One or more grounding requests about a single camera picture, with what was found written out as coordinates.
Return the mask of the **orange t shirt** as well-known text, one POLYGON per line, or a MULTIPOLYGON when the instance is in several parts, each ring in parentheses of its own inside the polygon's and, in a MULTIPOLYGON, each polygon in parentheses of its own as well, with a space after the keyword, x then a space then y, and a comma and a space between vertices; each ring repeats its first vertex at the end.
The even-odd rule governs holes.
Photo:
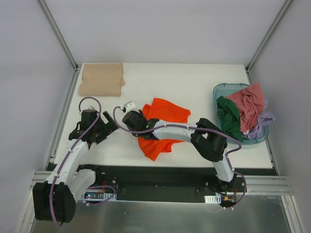
MULTIPOLYGON (((151 104, 145 104, 142 112, 147 119, 158 118, 167 122, 187 123, 190 110, 175 105, 167 100, 154 98, 151 104)), ((178 140, 146 140, 138 138, 138 144, 144 155, 155 161, 161 153, 169 153, 178 140)))

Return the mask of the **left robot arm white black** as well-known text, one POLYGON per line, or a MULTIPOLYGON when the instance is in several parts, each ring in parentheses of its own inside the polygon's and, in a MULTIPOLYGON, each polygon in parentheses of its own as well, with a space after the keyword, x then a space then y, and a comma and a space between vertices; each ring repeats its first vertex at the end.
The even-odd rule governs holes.
POLYGON ((44 182, 36 183, 33 187, 37 220, 62 225, 73 219, 76 204, 85 191, 89 187, 97 189, 103 183, 100 174, 91 169, 78 170, 78 166, 93 144, 106 140, 117 129, 107 111, 82 111, 81 120, 69 134, 67 148, 61 160, 44 182))

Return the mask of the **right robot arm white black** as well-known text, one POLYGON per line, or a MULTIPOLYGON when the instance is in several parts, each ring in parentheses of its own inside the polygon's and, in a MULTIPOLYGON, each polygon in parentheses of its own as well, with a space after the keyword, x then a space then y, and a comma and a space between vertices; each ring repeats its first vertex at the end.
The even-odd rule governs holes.
POLYGON ((175 123, 158 118, 147 119, 142 111, 131 110, 125 114, 122 122, 133 136, 153 143, 147 146, 145 154, 155 157, 160 143, 188 142, 201 157, 212 162, 217 183, 223 191, 228 192, 236 186, 236 174, 226 154, 228 136, 206 118, 192 124, 175 123))

